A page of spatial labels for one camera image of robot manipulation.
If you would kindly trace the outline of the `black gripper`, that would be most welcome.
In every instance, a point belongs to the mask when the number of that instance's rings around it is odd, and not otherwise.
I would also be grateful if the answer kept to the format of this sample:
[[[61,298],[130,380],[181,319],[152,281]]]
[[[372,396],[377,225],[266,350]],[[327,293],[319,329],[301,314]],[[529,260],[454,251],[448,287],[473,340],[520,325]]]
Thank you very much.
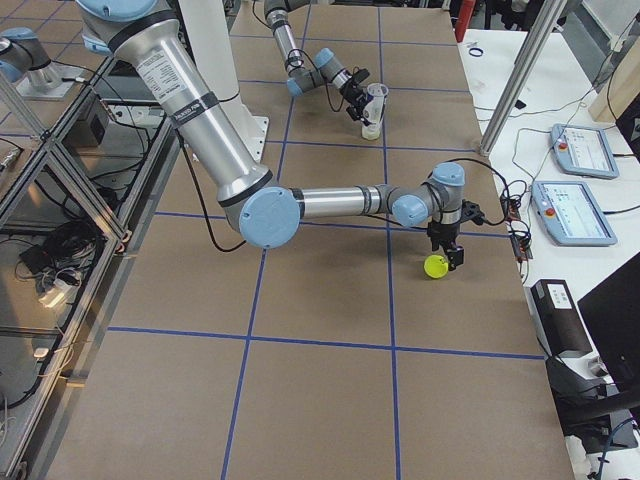
[[[370,106],[375,100],[375,92],[369,88],[366,90],[355,80],[349,79],[340,88],[340,93],[344,100],[349,103],[348,115],[354,121],[359,121],[363,125],[370,125],[368,113],[365,106]]]
[[[427,236],[431,242],[431,250],[442,249],[448,262],[448,270],[454,271],[464,264],[465,250],[458,245],[459,235],[458,224],[429,223],[427,226]]]

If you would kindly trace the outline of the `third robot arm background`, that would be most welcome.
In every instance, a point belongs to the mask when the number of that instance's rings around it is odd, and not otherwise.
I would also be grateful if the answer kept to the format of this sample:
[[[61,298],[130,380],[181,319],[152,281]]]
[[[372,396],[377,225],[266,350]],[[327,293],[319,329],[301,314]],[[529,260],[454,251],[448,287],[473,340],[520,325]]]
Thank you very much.
[[[16,84],[23,98],[62,100],[71,89],[71,83],[63,81],[63,72],[30,28],[14,27],[1,32],[1,73]]]

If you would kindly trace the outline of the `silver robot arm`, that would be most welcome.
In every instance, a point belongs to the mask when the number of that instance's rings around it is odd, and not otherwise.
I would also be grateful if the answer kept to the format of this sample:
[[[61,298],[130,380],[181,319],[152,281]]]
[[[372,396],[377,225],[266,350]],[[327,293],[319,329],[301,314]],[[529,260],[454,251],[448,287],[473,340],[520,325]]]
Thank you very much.
[[[449,269],[464,261],[456,242],[463,220],[465,172],[438,164],[420,186],[381,184],[295,189],[278,184],[256,162],[178,38],[179,21],[164,1],[81,1],[88,47],[130,63],[217,186],[230,226],[250,244],[270,249],[288,242],[305,218],[393,215],[410,228],[428,224],[435,250]]]
[[[264,25],[270,29],[280,50],[284,68],[288,74],[286,82],[292,97],[298,97],[315,88],[333,85],[349,104],[346,112],[365,128],[378,128],[384,112],[385,96],[382,84],[364,81],[370,73],[366,68],[350,72],[329,48],[323,48],[314,59],[295,43],[288,13],[310,1],[265,1]]]

